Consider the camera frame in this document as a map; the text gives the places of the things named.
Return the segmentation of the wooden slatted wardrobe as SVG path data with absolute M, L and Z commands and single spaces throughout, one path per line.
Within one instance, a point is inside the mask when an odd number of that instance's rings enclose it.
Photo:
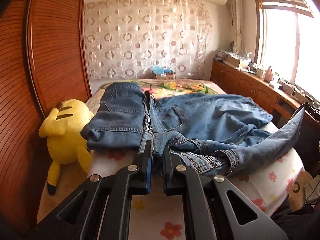
M 1 239 L 35 228 L 51 159 L 39 128 L 60 101 L 91 96 L 84 0 L 1 0 Z

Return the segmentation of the box with blue bag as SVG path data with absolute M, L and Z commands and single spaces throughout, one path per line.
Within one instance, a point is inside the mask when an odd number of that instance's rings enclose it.
M 152 66 L 151 71 L 158 80 L 173 80 L 176 76 L 176 73 L 167 67 Z

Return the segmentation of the pink circle patterned curtain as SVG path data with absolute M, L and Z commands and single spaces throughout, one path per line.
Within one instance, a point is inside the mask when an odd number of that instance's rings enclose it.
M 205 77 L 212 25 L 197 0 L 104 0 L 85 4 L 84 46 L 89 77 L 153 76 L 152 66 L 180 78 Z

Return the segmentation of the pink bottle on cabinet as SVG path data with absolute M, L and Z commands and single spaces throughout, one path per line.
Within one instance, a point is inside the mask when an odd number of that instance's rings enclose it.
M 268 69 L 265 72 L 264 80 L 266 82 L 270 82 L 270 81 L 272 81 L 272 79 L 273 79 L 272 66 L 269 66 Z

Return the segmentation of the cardboard box on cabinet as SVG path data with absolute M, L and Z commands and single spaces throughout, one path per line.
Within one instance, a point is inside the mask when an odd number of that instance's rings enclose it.
M 224 61 L 225 64 L 231 67 L 242 69 L 247 69 L 251 62 L 251 59 L 239 59 L 237 57 L 233 57 L 232 55 L 228 55 L 226 60 Z

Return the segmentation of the blue denim jeans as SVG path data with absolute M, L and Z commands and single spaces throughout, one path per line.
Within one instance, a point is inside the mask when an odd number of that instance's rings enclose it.
M 305 108 L 279 130 L 264 130 L 272 115 L 251 98 L 235 94 L 191 93 L 156 99 L 139 85 L 109 85 L 81 135 L 90 150 L 151 144 L 154 160 L 166 146 L 205 176 L 251 174 L 277 161 L 299 137 Z

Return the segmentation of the white strawberry flower sheet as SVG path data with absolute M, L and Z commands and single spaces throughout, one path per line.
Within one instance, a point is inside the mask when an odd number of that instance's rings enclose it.
M 96 114 L 81 133 L 90 149 L 106 155 L 104 174 L 120 166 L 111 154 L 120 151 L 127 163 L 151 141 L 157 175 L 148 197 L 133 198 L 130 239 L 185 239 L 181 197 L 160 193 L 166 145 L 198 174 L 229 177 L 268 216 L 297 178 L 280 160 L 297 158 L 293 146 L 302 108 L 278 129 L 271 114 L 240 95 L 187 93 L 157 99 L 134 83 L 114 83 L 96 96 Z

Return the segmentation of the yellow Pikachu plush toy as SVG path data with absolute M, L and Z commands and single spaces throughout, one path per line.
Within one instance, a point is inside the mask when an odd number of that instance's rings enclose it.
M 80 132 L 93 116 L 84 102 L 71 99 L 58 103 L 43 121 L 39 137 L 47 138 L 48 152 L 53 161 L 47 177 L 49 195 L 56 193 L 62 165 L 78 161 L 84 172 L 89 172 L 92 155 Z

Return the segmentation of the window with wooden frame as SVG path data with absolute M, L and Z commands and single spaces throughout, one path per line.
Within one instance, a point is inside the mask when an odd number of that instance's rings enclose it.
M 295 99 L 319 103 L 319 21 L 303 0 L 255 0 L 257 62 Z

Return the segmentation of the wooden sideboard cabinet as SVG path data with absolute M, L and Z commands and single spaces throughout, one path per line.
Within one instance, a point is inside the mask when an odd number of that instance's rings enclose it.
M 294 111 L 301 106 L 282 90 L 272 88 L 255 75 L 242 72 L 222 62 L 213 60 L 211 80 L 228 94 L 252 98 L 260 107 L 273 115 L 272 122 L 283 126 Z

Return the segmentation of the white patterned side curtain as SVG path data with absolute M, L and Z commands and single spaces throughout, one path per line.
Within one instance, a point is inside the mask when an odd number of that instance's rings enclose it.
M 232 16 L 232 29 L 233 29 L 233 52 L 242 54 L 242 20 L 243 8 L 242 0 L 229 0 Z

